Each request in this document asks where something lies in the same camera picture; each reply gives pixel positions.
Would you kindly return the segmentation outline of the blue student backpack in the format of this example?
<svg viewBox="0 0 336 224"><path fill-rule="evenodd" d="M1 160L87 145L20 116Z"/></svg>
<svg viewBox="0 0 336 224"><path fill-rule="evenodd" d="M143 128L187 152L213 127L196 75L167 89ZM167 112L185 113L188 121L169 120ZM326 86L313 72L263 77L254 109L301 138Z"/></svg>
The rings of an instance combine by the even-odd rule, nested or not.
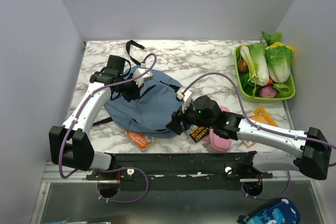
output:
<svg viewBox="0 0 336 224"><path fill-rule="evenodd" d="M136 46L145 49L134 40L126 43L126 52L136 65L131 67L129 60L126 62L130 68L124 71L122 78L133 78L134 71L140 62L131 57L130 47ZM152 69L153 78L146 81L140 91L140 98L127 102L121 95L121 90L113 88L110 99L104 104L109 118L96 121L92 126L114 122L126 131L142 133L157 138L171 138L176 136L166 125L171 121L171 114L177 111L182 103L177 100L176 93L182 85L162 71Z"/></svg>

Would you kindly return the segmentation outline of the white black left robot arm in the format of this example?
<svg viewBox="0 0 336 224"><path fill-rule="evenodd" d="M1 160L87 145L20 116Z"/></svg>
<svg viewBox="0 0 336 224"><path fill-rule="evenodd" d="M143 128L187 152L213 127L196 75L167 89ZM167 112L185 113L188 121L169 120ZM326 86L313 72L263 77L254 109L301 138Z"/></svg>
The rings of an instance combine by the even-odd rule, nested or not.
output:
<svg viewBox="0 0 336 224"><path fill-rule="evenodd" d="M151 68L140 65L133 78L124 80L126 59L110 55L107 65L91 75L88 89L72 115L62 124L49 131L52 162L58 165L62 178L70 177L77 170L98 170L104 179L116 175L112 156L93 149L88 138L92 125L103 105L110 99L113 88L124 90L128 83L139 88L150 76Z"/></svg>

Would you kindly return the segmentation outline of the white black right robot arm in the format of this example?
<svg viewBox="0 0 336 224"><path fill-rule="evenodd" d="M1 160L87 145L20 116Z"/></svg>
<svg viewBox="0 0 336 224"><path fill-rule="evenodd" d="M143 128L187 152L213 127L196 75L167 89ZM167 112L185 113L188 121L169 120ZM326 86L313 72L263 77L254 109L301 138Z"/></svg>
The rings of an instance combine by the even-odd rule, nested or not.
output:
<svg viewBox="0 0 336 224"><path fill-rule="evenodd" d="M331 145L317 128L291 131L263 124L241 114L222 111L206 95L173 112L167 128L180 135L190 125L210 128L221 138L252 141L276 149L276 152L249 154L241 165L246 177L273 170L295 170L312 179L327 178Z"/></svg>

